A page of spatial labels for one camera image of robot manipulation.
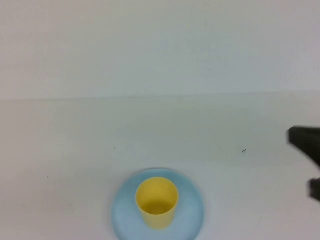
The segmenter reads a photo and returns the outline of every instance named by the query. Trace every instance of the light blue plate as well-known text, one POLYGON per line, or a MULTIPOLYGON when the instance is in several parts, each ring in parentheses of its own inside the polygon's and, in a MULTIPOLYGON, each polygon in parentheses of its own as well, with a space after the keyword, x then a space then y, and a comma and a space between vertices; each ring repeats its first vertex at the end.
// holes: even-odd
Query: light blue plate
POLYGON ((117 192, 111 224, 119 240, 194 240, 204 222, 204 202, 198 189, 185 176, 164 168, 141 171, 129 178, 117 192), (163 229, 149 228, 136 205, 136 191, 146 179, 163 177, 179 191, 179 202, 172 224, 163 229))

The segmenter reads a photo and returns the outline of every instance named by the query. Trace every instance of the cup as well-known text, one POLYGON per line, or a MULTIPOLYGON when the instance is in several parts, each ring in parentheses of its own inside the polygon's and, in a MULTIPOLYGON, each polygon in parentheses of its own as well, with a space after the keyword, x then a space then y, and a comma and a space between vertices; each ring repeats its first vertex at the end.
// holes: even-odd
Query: cup
POLYGON ((159 176, 145 180, 135 193, 135 201, 142 218, 152 229, 164 229, 172 223, 178 199, 176 185, 159 176))

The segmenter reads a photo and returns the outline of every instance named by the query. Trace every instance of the white wall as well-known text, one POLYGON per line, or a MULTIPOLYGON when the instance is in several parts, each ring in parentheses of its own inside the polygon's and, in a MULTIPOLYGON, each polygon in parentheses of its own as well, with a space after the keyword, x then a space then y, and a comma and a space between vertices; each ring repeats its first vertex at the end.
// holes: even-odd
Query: white wall
POLYGON ((0 100, 320 90, 318 0, 2 0, 0 100))

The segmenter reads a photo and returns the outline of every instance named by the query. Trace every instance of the white table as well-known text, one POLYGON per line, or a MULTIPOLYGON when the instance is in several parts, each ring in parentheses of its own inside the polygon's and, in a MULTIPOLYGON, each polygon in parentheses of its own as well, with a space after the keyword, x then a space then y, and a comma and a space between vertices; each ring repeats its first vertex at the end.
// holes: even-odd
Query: white table
POLYGON ((0 239, 115 240, 117 189, 165 167, 203 193, 198 240, 318 240, 306 182, 320 172, 286 130, 320 126, 319 103, 319 92, 0 102, 0 239))

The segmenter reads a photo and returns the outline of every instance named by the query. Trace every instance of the black object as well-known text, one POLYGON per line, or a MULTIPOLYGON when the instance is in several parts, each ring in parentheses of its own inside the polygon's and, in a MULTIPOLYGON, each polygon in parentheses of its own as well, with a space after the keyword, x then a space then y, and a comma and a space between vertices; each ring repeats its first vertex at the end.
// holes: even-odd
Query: black object
MULTIPOLYGON (((288 140, 320 169, 320 127, 294 126, 288 130, 288 140)), ((309 196, 320 201, 320 178, 311 179, 308 185, 309 196)))

